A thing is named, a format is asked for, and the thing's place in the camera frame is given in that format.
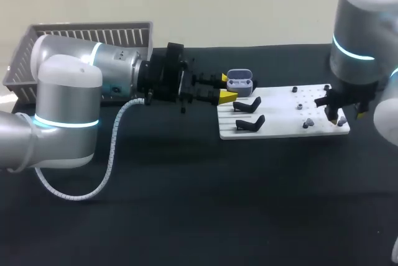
black clip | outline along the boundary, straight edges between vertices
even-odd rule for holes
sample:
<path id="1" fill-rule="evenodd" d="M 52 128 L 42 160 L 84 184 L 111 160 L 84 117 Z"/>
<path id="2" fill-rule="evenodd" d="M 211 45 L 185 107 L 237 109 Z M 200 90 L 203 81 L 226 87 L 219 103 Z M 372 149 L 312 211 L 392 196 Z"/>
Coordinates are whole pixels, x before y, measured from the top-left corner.
<path id="1" fill-rule="evenodd" d="M 237 130 L 242 130 L 242 131 L 257 132 L 260 130 L 261 126 L 264 124 L 265 121 L 266 118 L 264 117 L 264 115 L 261 115 L 259 119 L 256 121 L 256 123 L 250 123 L 243 120 L 236 120 L 236 128 Z"/>
<path id="2" fill-rule="evenodd" d="M 251 105 L 235 101 L 233 103 L 233 106 L 234 106 L 234 111 L 238 110 L 241 112 L 250 112 L 252 114 L 260 106 L 260 104 L 261 104 L 261 97 L 259 96 L 253 101 Z"/>

white spiral cable wrap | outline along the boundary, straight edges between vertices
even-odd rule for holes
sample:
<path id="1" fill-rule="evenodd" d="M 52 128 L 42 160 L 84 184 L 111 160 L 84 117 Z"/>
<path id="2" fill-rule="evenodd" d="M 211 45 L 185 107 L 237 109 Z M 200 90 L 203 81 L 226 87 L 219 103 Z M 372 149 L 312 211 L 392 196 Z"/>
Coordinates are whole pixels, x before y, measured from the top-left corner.
<path id="1" fill-rule="evenodd" d="M 48 183 L 48 181 L 44 178 L 42 171 L 39 168 L 35 168 L 36 174 L 37 174 L 39 180 L 44 185 L 44 187 L 49 192 L 51 192 L 53 195 L 58 196 L 59 198 L 63 198 L 65 200 L 69 200 L 69 201 L 84 201 L 84 200 L 88 200 L 88 199 L 91 199 L 92 197 L 96 196 L 105 187 L 105 185 L 107 184 L 107 182 L 109 180 L 109 177 L 111 176 L 112 167 L 113 167 L 114 151 L 116 148 L 116 137 L 118 135 L 120 119 L 122 118 L 122 115 L 124 114 L 124 112 L 128 108 L 130 108 L 131 106 L 133 106 L 135 104 L 144 104 L 144 99 L 137 98 L 137 99 L 130 100 L 128 103 L 126 103 L 120 109 L 120 111 L 118 112 L 118 115 L 116 116 L 116 118 L 114 120 L 113 130 L 112 130 L 112 139 L 111 139 L 111 150 L 109 152 L 108 167 L 106 169 L 106 173 L 105 173 L 105 176 L 104 176 L 102 182 L 98 185 L 98 187 L 95 190 L 93 190 L 91 193 L 88 193 L 87 195 L 83 195 L 83 196 L 66 195 L 65 193 L 61 193 L 61 192 L 57 191 L 54 187 L 52 187 Z"/>

robotic arm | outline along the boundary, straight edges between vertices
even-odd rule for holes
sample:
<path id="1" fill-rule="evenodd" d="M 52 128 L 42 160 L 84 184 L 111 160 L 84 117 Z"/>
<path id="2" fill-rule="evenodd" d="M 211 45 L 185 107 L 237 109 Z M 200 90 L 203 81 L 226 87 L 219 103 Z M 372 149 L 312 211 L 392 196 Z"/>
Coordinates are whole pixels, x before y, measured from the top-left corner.
<path id="1" fill-rule="evenodd" d="M 388 80 L 374 123 L 398 145 L 398 0 L 339 0 L 330 66 L 336 83 L 315 100 L 328 120 L 336 124 L 338 109 L 350 104 L 361 117 Z"/>
<path id="2" fill-rule="evenodd" d="M 53 194 L 66 200 L 86 200 L 102 190 L 113 165 L 118 125 L 123 112 L 134 104 L 150 105 L 153 99 L 182 104 L 194 99 L 217 105 L 236 100 L 238 94 L 220 91 L 226 78 L 194 75 L 183 60 L 183 45 L 170 43 L 165 56 L 141 60 L 139 49 L 122 48 L 68 37 L 44 35 L 31 56 L 32 76 L 37 80 L 36 112 L 0 112 L 0 168 L 20 172 L 35 168 Z M 211 86 L 203 95 L 195 85 Z M 87 164 L 96 144 L 102 96 L 122 96 L 128 101 L 113 128 L 111 153 L 105 177 L 95 191 L 68 196 L 44 178 L 41 168 L 75 168 Z"/>

small container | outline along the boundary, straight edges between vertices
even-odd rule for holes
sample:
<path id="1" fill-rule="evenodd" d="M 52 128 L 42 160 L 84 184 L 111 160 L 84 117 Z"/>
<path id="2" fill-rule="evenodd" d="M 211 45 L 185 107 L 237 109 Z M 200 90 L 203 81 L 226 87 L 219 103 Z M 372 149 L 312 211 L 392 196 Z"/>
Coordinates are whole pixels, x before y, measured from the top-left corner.
<path id="1" fill-rule="evenodd" d="M 227 73 L 226 89 L 238 97 L 249 97 L 253 91 L 253 74 L 248 69 L 232 69 Z"/>

white fixture plate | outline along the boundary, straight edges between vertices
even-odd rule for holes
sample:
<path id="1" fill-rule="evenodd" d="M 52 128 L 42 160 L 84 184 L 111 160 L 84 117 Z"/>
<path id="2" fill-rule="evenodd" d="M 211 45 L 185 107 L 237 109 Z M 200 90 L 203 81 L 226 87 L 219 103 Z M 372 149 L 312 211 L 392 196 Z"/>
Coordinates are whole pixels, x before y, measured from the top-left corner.
<path id="1" fill-rule="evenodd" d="M 325 96 L 325 85 L 329 84 L 297 86 L 296 93 L 292 92 L 293 86 L 257 88 L 250 97 L 237 100 L 252 104 L 260 96 L 261 104 L 253 114 L 234 112 L 232 103 L 220 104 L 217 107 L 220 137 L 223 140 L 239 140 L 348 134 L 348 122 L 341 127 L 333 125 L 326 118 L 325 107 L 317 108 L 314 103 L 314 99 Z M 299 104 L 303 105 L 301 110 L 297 109 Z M 265 116 L 266 121 L 258 132 L 236 130 L 236 120 L 254 123 L 261 115 Z M 338 115 L 339 119 L 345 117 L 342 109 L 339 109 Z M 307 118 L 311 118 L 315 125 L 304 129 L 303 123 Z"/>

